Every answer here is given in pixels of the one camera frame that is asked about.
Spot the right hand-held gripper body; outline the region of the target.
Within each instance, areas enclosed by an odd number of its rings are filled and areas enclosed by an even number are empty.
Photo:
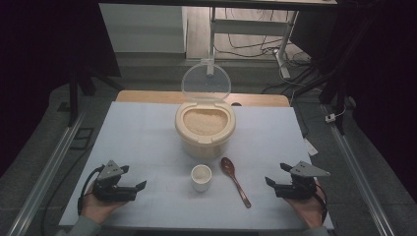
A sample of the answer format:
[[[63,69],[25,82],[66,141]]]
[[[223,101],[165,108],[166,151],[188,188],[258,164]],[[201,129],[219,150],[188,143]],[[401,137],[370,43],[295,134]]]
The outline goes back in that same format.
[[[290,185],[276,184],[274,190],[278,198],[308,200],[316,193],[316,177],[328,177],[330,173],[305,161],[299,161],[288,172]]]

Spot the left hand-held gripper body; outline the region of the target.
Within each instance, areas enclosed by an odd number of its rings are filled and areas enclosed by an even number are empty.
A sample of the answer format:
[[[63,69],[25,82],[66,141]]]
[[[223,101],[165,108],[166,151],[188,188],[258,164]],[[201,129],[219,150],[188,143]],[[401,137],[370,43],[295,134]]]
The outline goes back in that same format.
[[[120,187],[118,185],[121,176],[125,173],[121,166],[113,160],[109,160],[99,172],[93,182],[92,194],[100,201],[116,203],[129,202],[136,199],[135,187]]]

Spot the brown wooden spoon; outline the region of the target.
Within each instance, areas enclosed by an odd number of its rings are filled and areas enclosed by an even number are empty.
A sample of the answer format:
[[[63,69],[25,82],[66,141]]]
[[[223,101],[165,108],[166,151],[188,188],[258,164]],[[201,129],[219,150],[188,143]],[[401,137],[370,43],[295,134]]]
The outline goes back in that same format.
[[[234,182],[237,191],[245,205],[245,207],[250,208],[252,206],[251,202],[249,201],[248,197],[246,196],[245,192],[243,191],[242,187],[240,186],[236,176],[235,176],[235,167],[233,162],[228,157],[223,157],[220,160],[221,170],[229,176],[232,181]]]

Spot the white cup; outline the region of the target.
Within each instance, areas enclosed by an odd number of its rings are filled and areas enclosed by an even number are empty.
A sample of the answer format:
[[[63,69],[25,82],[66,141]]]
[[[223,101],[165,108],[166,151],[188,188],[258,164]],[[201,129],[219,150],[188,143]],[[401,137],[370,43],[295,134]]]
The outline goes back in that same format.
[[[191,171],[191,179],[193,188],[199,192],[205,192],[209,186],[212,177],[211,169],[204,165],[196,165]]]

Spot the beige rice container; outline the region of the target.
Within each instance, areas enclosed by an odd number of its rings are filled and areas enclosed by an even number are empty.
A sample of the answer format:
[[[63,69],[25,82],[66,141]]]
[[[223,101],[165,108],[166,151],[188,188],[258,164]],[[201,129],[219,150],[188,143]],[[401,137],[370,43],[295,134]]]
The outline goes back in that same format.
[[[184,125],[184,114],[194,109],[214,109],[224,112],[228,117],[225,128],[215,135],[202,136],[190,132]],[[181,137],[183,149],[194,158],[210,160],[221,156],[227,147],[236,127],[233,108],[223,101],[184,102],[175,114],[175,129]]]

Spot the rice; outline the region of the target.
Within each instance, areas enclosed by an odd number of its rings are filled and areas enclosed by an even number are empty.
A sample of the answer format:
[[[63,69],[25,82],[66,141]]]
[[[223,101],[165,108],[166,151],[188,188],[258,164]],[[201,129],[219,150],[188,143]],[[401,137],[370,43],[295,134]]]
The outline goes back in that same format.
[[[192,133],[202,136],[215,135],[222,131],[227,122],[227,115],[214,109],[194,109],[187,111],[183,117],[185,127]]]

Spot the person's left hand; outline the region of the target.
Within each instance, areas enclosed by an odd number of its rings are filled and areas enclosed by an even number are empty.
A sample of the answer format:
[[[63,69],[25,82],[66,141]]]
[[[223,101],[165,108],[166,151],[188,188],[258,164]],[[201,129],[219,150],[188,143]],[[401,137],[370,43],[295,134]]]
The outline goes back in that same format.
[[[85,216],[98,224],[102,224],[110,214],[122,207],[126,202],[108,203],[98,200],[93,194],[86,194],[83,198],[81,215]]]

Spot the person's right hand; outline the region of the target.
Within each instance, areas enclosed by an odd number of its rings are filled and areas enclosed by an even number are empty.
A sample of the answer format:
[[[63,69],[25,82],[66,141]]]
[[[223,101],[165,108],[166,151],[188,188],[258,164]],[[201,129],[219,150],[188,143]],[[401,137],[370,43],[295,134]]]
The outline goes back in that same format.
[[[320,227],[324,223],[326,196],[320,185],[316,182],[316,193],[308,200],[291,200],[286,201],[295,210],[300,220],[308,228]]]

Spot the white table mat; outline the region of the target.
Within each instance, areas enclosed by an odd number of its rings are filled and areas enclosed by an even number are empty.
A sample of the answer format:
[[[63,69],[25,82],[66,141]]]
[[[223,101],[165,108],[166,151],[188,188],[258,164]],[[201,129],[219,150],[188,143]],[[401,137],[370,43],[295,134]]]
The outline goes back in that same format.
[[[300,229],[291,206],[266,183],[288,184],[281,163],[296,165],[309,155],[292,108],[239,106],[236,129],[225,156],[235,166],[230,179],[219,162],[207,191],[194,190],[191,171],[198,161],[182,148],[174,127],[175,104],[111,104],[82,175],[113,160],[129,168],[120,183],[147,185],[136,199],[116,209],[106,223],[121,228],[182,230]]]

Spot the white paper tag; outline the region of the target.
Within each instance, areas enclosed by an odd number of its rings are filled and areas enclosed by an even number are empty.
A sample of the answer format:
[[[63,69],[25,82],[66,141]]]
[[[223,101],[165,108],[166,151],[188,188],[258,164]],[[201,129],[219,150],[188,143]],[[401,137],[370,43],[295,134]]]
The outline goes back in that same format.
[[[319,153],[317,149],[307,139],[304,140],[304,143],[305,143],[307,152],[310,156],[314,156]]]

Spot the wooden table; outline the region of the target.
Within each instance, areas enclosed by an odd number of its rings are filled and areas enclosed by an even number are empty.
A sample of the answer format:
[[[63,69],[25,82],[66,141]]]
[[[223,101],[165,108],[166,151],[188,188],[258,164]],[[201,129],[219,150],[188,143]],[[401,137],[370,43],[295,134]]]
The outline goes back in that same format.
[[[116,100],[118,102],[181,104],[187,98],[181,91],[122,90],[118,93]],[[224,101],[230,105],[240,104],[241,106],[290,106],[288,98],[279,94],[230,93]]]

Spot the black metal stand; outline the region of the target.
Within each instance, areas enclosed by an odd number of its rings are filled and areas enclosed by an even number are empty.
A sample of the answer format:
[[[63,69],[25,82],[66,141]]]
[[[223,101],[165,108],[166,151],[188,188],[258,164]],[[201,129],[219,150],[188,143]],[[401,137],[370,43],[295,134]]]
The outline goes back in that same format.
[[[336,113],[338,116],[335,118],[335,127],[337,128],[340,135],[344,135],[343,128],[343,113],[345,109],[345,85],[343,73],[345,64],[338,63],[334,70],[328,75],[327,84],[324,90],[319,95],[319,101],[321,104],[330,104],[334,98],[336,98]]]

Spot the black tripod stand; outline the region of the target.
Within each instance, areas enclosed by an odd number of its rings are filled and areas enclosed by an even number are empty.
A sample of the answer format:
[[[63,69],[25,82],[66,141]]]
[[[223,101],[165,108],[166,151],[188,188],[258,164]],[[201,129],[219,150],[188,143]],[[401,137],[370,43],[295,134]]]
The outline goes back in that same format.
[[[105,76],[93,67],[90,66],[75,66],[69,73],[69,93],[70,93],[70,119],[68,126],[73,127],[79,117],[79,102],[78,102],[78,89],[87,96],[93,96],[95,94],[95,86],[92,82],[93,78],[97,78],[110,87],[121,91],[124,88],[112,80],[110,77]]]

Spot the clear round container lid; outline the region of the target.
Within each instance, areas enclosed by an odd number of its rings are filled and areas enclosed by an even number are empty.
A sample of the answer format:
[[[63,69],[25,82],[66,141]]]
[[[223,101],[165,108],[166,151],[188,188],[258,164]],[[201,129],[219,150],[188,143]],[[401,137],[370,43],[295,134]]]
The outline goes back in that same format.
[[[189,99],[224,100],[231,93],[231,81],[218,65],[200,63],[185,73],[181,90]]]

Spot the white cabinet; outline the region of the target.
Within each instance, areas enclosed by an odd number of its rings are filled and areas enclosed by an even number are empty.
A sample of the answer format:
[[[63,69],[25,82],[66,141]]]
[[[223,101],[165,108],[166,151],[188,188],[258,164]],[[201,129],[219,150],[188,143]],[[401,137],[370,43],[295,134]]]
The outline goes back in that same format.
[[[116,52],[186,52],[186,7],[100,3],[99,8]]]

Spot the aluminium rail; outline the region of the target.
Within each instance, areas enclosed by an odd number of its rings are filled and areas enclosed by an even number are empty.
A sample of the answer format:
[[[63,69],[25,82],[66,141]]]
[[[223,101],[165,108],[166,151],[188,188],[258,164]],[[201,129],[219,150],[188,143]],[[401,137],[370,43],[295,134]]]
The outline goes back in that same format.
[[[376,194],[373,192],[369,181],[363,172],[360,163],[356,159],[356,156],[345,138],[342,135],[336,125],[335,121],[330,121],[328,119],[329,114],[327,108],[322,105],[321,109],[324,111],[325,115],[325,122],[330,126],[332,134],[336,140],[336,143],[345,159],[346,165],[356,183],[356,186],[362,196],[362,199],[366,206],[368,207],[368,212],[372,216],[376,227],[381,236],[395,236],[394,230],[387,218],[387,215],[378,200]]]
[[[72,125],[64,130],[6,236],[25,236],[86,114],[85,110],[81,111]]]

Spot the white desk frame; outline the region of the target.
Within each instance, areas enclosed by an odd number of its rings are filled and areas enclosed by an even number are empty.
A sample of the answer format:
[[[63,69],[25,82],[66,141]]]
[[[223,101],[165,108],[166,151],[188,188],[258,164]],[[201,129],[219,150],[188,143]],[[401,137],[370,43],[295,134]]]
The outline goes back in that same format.
[[[216,8],[211,7],[209,14],[208,59],[211,63],[214,62],[214,40],[216,34],[278,36],[280,38],[280,44],[277,49],[273,50],[272,54],[278,64],[280,76],[284,80],[288,80],[290,74],[284,60],[284,54],[297,15],[297,11],[288,11],[288,19],[284,22],[275,22],[273,20],[266,22],[261,20],[221,19],[216,17]]]

